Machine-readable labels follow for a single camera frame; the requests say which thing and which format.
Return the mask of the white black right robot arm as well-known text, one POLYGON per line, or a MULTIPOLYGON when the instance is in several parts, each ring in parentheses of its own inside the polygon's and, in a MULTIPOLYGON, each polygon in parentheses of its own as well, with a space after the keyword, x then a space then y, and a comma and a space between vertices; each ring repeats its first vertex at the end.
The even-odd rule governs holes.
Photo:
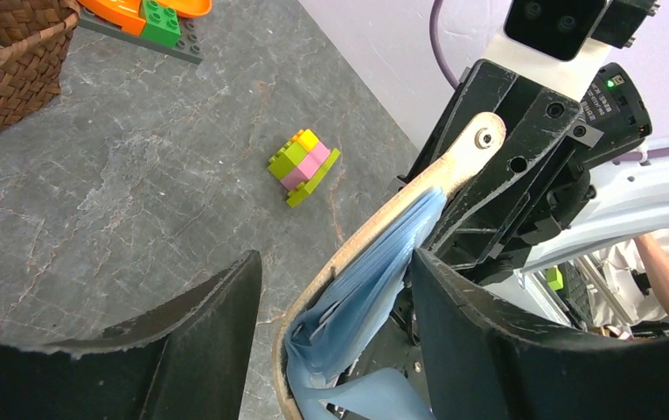
POLYGON ((503 281, 669 228, 669 154, 642 152, 652 119, 628 74, 596 66, 575 94, 480 59, 463 74, 406 187, 444 162, 465 178, 427 249, 471 281, 503 281))

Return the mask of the beige leather card holder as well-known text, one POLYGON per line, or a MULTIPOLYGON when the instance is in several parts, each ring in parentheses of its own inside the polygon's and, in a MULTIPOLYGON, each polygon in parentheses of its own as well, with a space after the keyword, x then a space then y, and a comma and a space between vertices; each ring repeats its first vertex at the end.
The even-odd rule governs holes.
POLYGON ((343 373, 384 325, 413 251, 455 193, 502 147, 506 128, 475 115, 435 162, 374 213, 289 309, 275 342, 274 384, 288 419, 329 419, 328 404, 369 419, 430 419, 402 373, 383 368, 346 384, 343 373))

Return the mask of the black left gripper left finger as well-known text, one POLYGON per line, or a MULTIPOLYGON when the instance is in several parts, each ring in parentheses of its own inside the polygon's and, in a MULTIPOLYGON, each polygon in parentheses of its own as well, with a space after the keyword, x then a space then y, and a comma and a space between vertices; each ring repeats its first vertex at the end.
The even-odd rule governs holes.
POLYGON ((0 419, 235 419, 261 298, 255 250, 90 339, 0 339, 0 419))

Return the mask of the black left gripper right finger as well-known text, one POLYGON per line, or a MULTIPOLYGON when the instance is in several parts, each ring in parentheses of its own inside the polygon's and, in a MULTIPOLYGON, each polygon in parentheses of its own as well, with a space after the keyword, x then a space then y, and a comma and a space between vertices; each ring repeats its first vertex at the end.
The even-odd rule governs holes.
POLYGON ((410 265, 439 419, 669 419, 669 337, 620 340, 524 311, 417 249, 410 265))

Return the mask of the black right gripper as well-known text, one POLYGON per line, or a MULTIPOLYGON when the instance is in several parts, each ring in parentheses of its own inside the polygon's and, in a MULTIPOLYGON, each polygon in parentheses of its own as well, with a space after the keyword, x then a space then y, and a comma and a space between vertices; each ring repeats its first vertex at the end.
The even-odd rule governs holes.
POLYGON ((472 281, 489 285, 522 267, 533 246, 570 228, 596 196, 590 170, 641 145, 652 119, 616 62, 599 69, 580 103, 481 59, 465 72, 402 181, 435 162, 481 112, 504 122, 505 141, 449 200, 425 246, 453 270, 474 268, 472 281))

